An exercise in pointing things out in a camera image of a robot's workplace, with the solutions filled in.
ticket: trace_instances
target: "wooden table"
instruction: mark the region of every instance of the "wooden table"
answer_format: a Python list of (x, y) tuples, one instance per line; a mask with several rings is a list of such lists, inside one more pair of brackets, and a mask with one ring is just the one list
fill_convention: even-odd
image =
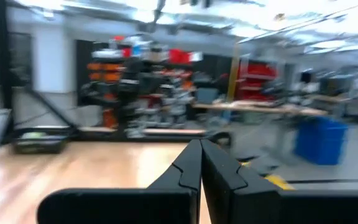
[(231, 110), (231, 111), (252, 111), (261, 113), (279, 113), (279, 114), (299, 114), (308, 116), (323, 116), (327, 111), (313, 108), (300, 107), (297, 105), (283, 105), (276, 108), (269, 108), (272, 103), (255, 101), (235, 101), (233, 103), (214, 103), (212, 105), (194, 104), (194, 108), (205, 108), (212, 110)]
[(343, 97), (343, 96), (324, 96), (324, 95), (310, 95), (309, 99), (319, 101), (322, 103), (327, 103), (329, 105), (333, 105), (334, 108), (331, 110), (331, 114), (336, 119), (342, 118), (344, 107), (345, 107), (344, 105), (352, 100), (351, 98)]
[[(145, 188), (185, 146), (71, 142), (59, 155), (14, 155), (10, 145), (0, 147), (0, 224), (35, 224), (38, 204), (58, 189)], [(204, 192), (200, 223), (211, 223)]]
[[(35, 128), (67, 128), (67, 126), (48, 126), (39, 125)], [(105, 133), (113, 133), (116, 129), (106, 127), (80, 127), (81, 131), (99, 131)], [(204, 129), (165, 129), (165, 128), (146, 128), (144, 129), (145, 134), (203, 134)]]

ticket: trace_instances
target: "blue bin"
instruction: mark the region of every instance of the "blue bin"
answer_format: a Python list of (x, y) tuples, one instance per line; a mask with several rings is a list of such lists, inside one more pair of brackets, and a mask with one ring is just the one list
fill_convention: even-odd
[(318, 165), (340, 162), (346, 141), (347, 125), (329, 118), (315, 118), (300, 123), (294, 153)]

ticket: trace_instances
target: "shelving unit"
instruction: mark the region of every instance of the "shelving unit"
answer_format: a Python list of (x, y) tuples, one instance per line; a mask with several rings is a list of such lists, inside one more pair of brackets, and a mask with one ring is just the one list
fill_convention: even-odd
[(252, 60), (248, 55), (241, 57), (237, 76), (237, 100), (270, 101), (272, 97), (260, 93), (265, 82), (274, 80), (280, 73), (280, 63)]

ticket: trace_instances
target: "workbench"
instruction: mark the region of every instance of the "workbench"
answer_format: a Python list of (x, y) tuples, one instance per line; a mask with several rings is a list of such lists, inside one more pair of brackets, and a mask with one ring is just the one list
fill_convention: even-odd
[(212, 105), (194, 104), (194, 108), (205, 108), (210, 110), (231, 110), (231, 111), (251, 111), (261, 113), (278, 113), (278, 114), (294, 114), (294, 115), (306, 115), (306, 116), (324, 116), (327, 115), (327, 111), (316, 110), (313, 108), (307, 108), (304, 106), (297, 106), (287, 104), (275, 108), (269, 108), (272, 106), (270, 102), (257, 102), (257, 101), (234, 101), (232, 103), (220, 103), (214, 102)]
[(315, 101), (314, 104), (324, 105), (324, 107), (332, 106), (331, 114), (335, 119), (342, 117), (345, 104), (352, 99), (346, 96), (325, 96), (325, 95), (310, 95), (309, 99)]
[[(317, 110), (313, 108), (307, 108), (304, 106), (297, 106), (292, 104), (285, 104), (283, 106), (278, 106), (275, 108), (269, 108), (272, 106), (271, 102), (258, 102), (258, 101), (234, 101), (232, 103), (223, 103), (221, 101), (214, 101), (212, 105), (204, 105), (204, 104), (194, 104), (194, 108), (205, 108), (208, 109), (207, 116), (211, 115), (211, 111), (216, 110), (230, 110), (230, 111), (251, 111), (251, 112), (259, 112), (259, 113), (274, 113), (274, 114), (282, 114), (284, 118), (288, 115), (302, 115), (302, 116), (327, 116), (328, 112), (323, 110)], [(275, 149), (263, 147), (265, 151), (268, 151), (269, 154), (286, 164), (291, 164), (292, 162), (288, 161), (284, 156), (284, 143), (285, 137), (288, 132), (287, 124), (285, 123), (286, 119), (282, 119), (278, 121), (278, 130), (276, 136), (276, 145), (273, 147)], [(238, 159), (246, 159), (247, 157), (255, 157), (260, 155), (248, 154), (247, 152), (244, 155), (241, 155), (241, 158)]]

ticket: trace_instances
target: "metal frame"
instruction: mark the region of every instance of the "metal frame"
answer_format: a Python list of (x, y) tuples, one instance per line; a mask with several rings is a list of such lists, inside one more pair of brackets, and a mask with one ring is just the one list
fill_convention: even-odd
[[(0, 0), (0, 78), (1, 78), (1, 98), (2, 107), (11, 110), (12, 106), (12, 80), (14, 77), (10, 71), (12, 64), (11, 51), (9, 47), (9, 32), (7, 24), (7, 0)], [(7, 121), (6, 134), (8, 137), (14, 129), (14, 116), (10, 116)]]

